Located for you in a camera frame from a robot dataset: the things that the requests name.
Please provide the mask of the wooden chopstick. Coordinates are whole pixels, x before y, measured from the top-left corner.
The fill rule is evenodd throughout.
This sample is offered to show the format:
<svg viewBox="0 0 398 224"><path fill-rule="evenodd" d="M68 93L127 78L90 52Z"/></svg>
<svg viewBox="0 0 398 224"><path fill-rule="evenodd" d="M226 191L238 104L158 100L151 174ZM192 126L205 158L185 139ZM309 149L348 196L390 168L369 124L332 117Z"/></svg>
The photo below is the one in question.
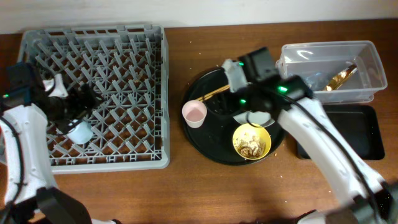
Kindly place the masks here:
<svg viewBox="0 0 398 224"><path fill-rule="evenodd" d="M206 100L209 100L209 99L212 98L214 95L219 94L219 93L221 93L221 92L223 92L223 91L226 91L226 90L229 90L229 85L222 86L222 87L220 87L220 88L218 88L218 89L216 89L216 90L214 90L214 91L212 91L212 92L210 92L210 93L207 93L207 94L205 94L204 96L197 98L197 100L198 100L198 101L206 101Z"/></svg>
<svg viewBox="0 0 398 224"><path fill-rule="evenodd" d="M197 100L198 100L198 101L201 101L201 102L204 102L204 101L206 101L206 100L209 100L209 99L212 98L213 96L215 96L215 95L217 95L217 94L219 94L219 93L223 93L223 92L225 92L225 91L228 91L228 89L227 89L227 88L224 88L224 89L217 89L217 90L215 90L215 91L212 91L211 93L206 94L206 95L203 96L203 97L197 98Z"/></svg>

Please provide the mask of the light blue cup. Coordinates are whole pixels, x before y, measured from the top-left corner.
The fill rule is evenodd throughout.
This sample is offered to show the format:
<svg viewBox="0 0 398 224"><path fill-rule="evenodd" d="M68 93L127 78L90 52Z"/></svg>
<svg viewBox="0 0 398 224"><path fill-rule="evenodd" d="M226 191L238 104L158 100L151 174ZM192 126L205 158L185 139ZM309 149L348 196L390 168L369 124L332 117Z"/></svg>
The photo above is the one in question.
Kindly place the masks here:
<svg viewBox="0 0 398 224"><path fill-rule="evenodd" d="M86 144L94 135L91 125L86 121L80 122L75 128L71 129L67 136L75 144Z"/></svg>

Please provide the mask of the yellow bowl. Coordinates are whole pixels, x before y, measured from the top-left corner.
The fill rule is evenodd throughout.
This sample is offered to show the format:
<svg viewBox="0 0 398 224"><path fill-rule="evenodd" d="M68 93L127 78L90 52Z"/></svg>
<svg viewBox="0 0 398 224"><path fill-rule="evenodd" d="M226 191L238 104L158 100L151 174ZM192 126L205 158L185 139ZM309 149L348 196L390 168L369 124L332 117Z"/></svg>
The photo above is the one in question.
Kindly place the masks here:
<svg viewBox="0 0 398 224"><path fill-rule="evenodd" d="M244 159L264 158L271 150L271 135L258 124L242 124L233 133L233 147Z"/></svg>

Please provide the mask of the clear plastic waste bin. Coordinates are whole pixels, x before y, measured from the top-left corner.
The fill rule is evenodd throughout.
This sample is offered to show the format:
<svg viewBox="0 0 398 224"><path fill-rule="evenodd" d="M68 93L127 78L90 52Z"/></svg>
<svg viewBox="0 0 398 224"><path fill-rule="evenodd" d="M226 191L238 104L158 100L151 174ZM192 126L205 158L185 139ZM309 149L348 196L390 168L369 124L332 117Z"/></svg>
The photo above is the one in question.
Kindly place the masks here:
<svg viewBox="0 0 398 224"><path fill-rule="evenodd" d="M323 91L342 70L358 71L339 89ZM276 67L282 77L300 76L324 104L367 103L387 88L387 78L376 46L368 40L311 42L282 47Z"/></svg>

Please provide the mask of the grey round plate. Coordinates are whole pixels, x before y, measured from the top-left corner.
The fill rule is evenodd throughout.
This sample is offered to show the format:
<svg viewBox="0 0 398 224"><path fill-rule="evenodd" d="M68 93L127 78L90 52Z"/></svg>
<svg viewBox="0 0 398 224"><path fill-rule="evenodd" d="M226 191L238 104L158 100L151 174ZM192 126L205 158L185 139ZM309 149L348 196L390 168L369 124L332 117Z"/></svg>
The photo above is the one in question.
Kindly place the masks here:
<svg viewBox="0 0 398 224"><path fill-rule="evenodd" d="M246 124L246 123L251 123L251 124L258 124L262 126L263 128L266 128L272 124L274 124L274 120L271 118L271 115L267 112L243 112L240 113L236 116L233 117L235 121L237 121L239 124Z"/></svg>

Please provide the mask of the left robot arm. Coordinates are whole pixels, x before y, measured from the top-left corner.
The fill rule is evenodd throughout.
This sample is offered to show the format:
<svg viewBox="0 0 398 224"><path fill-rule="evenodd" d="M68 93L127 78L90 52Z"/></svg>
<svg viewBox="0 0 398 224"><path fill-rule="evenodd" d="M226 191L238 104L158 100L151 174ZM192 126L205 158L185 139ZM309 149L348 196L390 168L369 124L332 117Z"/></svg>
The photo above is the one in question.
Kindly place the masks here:
<svg viewBox="0 0 398 224"><path fill-rule="evenodd" d="M20 62L7 67L9 89L1 97L1 132L5 143L7 189L1 223L96 223L86 207L62 192L49 161L47 125L85 144L93 132L83 118L103 102L87 84L68 89L61 74L40 75L39 68Z"/></svg>

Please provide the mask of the food scraps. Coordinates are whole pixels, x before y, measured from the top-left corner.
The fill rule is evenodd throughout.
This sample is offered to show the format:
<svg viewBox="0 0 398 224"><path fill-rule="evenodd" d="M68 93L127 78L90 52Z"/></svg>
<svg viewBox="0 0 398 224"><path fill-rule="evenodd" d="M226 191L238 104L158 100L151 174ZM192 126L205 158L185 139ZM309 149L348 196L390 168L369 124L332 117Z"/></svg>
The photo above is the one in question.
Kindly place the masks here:
<svg viewBox="0 0 398 224"><path fill-rule="evenodd" d="M234 147L243 157L257 159L265 152L266 143L258 135L243 133L234 140Z"/></svg>

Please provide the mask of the black rectangular tray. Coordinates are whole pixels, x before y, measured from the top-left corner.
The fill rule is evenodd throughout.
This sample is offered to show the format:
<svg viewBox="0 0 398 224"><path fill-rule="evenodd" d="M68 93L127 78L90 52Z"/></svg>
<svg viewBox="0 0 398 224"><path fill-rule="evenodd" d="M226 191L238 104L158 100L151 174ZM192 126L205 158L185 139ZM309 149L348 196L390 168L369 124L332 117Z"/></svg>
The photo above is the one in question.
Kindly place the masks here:
<svg viewBox="0 0 398 224"><path fill-rule="evenodd" d="M376 112L368 105L324 105L327 116L363 160L385 156Z"/></svg>

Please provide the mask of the round black serving tray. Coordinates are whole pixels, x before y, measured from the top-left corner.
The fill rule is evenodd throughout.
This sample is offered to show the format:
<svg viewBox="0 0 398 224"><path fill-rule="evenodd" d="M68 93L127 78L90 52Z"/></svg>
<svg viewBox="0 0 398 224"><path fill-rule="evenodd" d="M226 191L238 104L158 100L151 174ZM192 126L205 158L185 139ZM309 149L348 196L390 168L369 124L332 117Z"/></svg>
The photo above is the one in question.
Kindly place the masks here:
<svg viewBox="0 0 398 224"><path fill-rule="evenodd" d="M195 100L228 83L221 68L212 68L198 75L187 88L182 104ZM217 116L209 110L199 128L191 128L181 119L187 139L198 152L212 161L229 166L243 166L256 163L241 157L233 147L233 133L240 126L232 116Z"/></svg>

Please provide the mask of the grey plastic dishwasher rack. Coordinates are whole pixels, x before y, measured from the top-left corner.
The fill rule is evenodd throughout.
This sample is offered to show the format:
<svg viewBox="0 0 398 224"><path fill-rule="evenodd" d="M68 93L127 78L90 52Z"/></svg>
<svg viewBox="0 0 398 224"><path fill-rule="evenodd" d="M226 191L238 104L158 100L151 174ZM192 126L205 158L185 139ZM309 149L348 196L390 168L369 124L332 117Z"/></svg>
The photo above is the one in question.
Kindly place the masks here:
<svg viewBox="0 0 398 224"><path fill-rule="evenodd" d="M170 162L169 46L160 25L28 30L19 61L89 85L104 101L86 117L93 137L75 144L47 127L54 174L163 169Z"/></svg>

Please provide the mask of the gold snack wrapper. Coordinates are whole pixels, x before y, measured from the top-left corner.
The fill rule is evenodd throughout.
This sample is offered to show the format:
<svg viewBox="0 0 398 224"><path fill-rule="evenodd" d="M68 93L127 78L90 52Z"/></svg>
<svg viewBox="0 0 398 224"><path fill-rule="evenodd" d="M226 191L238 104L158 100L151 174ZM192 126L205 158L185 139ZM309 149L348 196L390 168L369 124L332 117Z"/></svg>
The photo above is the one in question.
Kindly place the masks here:
<svg viewBox="0 0 398 224"><path fill-rule="evenodd" d="M342 70L335 75L329 83L324 87L323 91L333 91L339 89L348 79L350 79L358 68L355 64L350 65L348 68Z"/></svg>

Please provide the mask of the pink cup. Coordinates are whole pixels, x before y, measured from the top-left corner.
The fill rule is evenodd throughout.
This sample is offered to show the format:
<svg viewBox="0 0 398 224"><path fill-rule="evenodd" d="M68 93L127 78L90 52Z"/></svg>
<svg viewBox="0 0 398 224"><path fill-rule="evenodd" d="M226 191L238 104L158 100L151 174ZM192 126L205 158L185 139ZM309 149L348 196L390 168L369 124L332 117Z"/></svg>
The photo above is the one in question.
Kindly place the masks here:
<svg viewBox="0 0 398 224"><path fill-rule="evenodd" d="M205 104L198 100L190 100L183 105L182 116L191 128L199 128L207 116Z"/></svg>

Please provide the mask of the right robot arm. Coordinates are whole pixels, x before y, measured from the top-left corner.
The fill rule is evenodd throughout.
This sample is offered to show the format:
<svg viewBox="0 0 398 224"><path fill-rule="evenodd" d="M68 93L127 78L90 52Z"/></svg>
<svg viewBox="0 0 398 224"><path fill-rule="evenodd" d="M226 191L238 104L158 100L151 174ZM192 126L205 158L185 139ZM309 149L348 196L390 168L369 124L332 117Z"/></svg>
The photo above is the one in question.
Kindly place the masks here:
<svg viewBox="0 0 398 224"><path fill-rule="evenodd" d="M281 75L266 47L226 59L216 72L239 96L239 111L269 113L295 138L340 201L339 208L313 210L294 223L397 223L397 183L388 184L355 153L303 79Z"/></svg>

